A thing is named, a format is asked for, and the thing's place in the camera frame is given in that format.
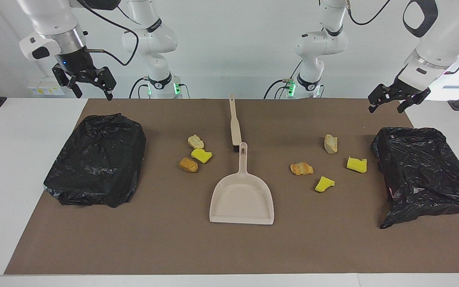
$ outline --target beige dustpan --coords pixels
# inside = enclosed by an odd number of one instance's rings
[[[240,144],[239,171],[217,183],[210,203],[210,221],[274,223],[274,205],[267,184],[247,172],[247,143]]]

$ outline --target crumpled black plastic bag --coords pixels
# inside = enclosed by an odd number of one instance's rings
[[[74,129],[45,178],[45,190],[63,205],[129,202],[135,193],[146,136],[122,114],[87,116]]]
[[[390,203],[380,228],[423,215],[459,213],[459,161],[441,132],[382,128],[371,149]]]

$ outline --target white tabletop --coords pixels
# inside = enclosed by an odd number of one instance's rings
[[[43,191],[43,179],[86,100],[9,98],[0,108],[0,286],[459,286],[459,274],[2,276]],[[445,102],[410,107],[414,127],[435,127],[459,158],[459,112]]]

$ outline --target brown table surface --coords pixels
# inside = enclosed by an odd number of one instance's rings
[[[459,214],[422,216],[380,230],[388,204],[370,144],[381,127],[412,124],[395,105],[366,100],[237,100],[248,170],[270,187],[272,226],[209,222],[213,189],[237,171],[228,100],[88,100],[80,120],[122,113],[147,136],[130,203],[61,206],[40,198],[5,274],[459,273]],[[327,134],[339,151],[323,148]],[[178,167],[197,134],[213,158]],[[368,172],[345,169],[348,156]],[[295,176],[304,161],[315,174]],[[321,176],[335,187],[313,191]]]

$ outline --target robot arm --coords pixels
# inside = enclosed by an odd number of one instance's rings
[[[416,29],[405,27],[420,38],[419,44],[405,61],[403,69],[389,87],[378,85],[368,96],[369,111],[392,100],[404,100],[398,106],[403,112],[413,104],[420,104],[428,94],[428,86],[437,80],[459,57],[459,0],[411,0],[424,13],[422,24]]]
[[[295,52],[303,62],[296,78],[295,98],[311,98],[318,86],[324,62],[318,57],[333,55],[346,49],[348,37],[343,31],[343,17],[346,13],[345,0],[321,0],[322,31],[312,31],[301,36]]]
[[[155,9],[154,0],[127,0],[131,18],[146,29],[136,29],[139,36],[137,54],[144,60],[152,98],[175,98],[180,94],[180,79],[169,70],[161,53],[174,51],[178,46],[175,33],[162,23]],[[127,51],[133,51],[135,37],[124,33],[122,42]]]
[[[113,98],[116,86],[108,67],[97,69],[91,55],[85,51],[87,32],[82,31],[69,5],[69,0],[17,0],[35,30],[21,40],[20,49],[29,60],[36,61],[54,56],[58,63],[53,73],[61,86],[73,90],[80,98],[77,82],[90,83],[104,91],[108,100]],[[120,0],[104,2],[84,0],[93,9],[112,10]]]

